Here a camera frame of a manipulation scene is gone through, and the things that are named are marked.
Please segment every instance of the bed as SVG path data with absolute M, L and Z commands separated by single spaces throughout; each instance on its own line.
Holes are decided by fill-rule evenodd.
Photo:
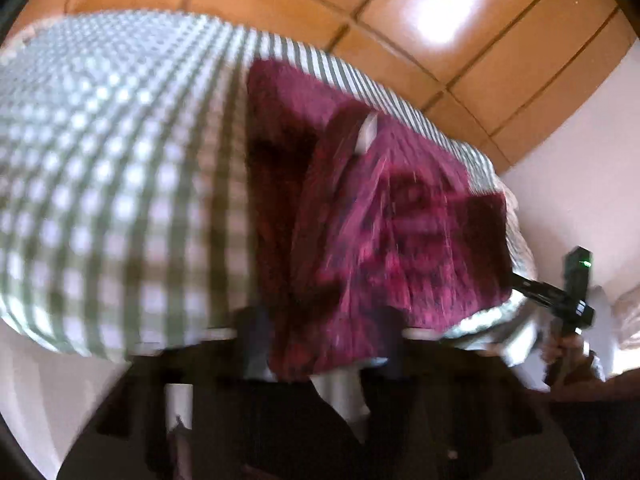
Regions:
M 244 80 L 258 57 L 395 116 L 462 161 L 474 190 L 503 191 L 513 269 L 535 277 L 488 158 L 353 66 L 212 16 L 98 12 L 37 23 L 0 54 L 4 322 L 44 348 L 122 362 L 197 343 L 254 301 Z M 533 315 L 514 292 L 436 337 L 504 344 Z

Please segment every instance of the white wall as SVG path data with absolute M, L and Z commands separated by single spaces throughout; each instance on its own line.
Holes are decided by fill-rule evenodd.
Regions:
M 640 42 L 585 104 L 504 181 L 540 279 L 562 285 L 562 256 L 593 251 L 593 285 L 615 300 L 640 282 Z

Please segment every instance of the green and white checkered cloth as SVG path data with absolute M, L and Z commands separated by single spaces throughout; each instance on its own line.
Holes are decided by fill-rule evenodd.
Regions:
M 68 17 L 0 55 L 5 322 L 55 351 L 122 360 L 140 343 L 195 343 L 249 303 L 245 78 L 256 57 L 288 60 L 405 122 L 462 160 L 474 189 L 500 187 L 478 150 L 308 45 L 194 14 Z M 513 214 L 508 242 L 530 276 Z M 519 304 L 514 295 L 451 333 Z

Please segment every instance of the maroon blanket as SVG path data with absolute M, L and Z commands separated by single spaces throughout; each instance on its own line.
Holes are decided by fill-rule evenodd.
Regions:
M 380 356 L 381 307 L 444 331 L 510 294 L 501 194 L 474 195 L 462 163 L 286 63 L 248 76 L 257 272 L 274 322 L 271 369 L 301 378 Z

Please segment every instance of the floor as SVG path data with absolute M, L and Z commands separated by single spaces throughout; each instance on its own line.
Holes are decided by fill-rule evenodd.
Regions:
M 504 172 L 604 81 L 636 38 L 614 0 L 31 0 L 63 13 L 216 14 L 314 44 L 391 86 Z

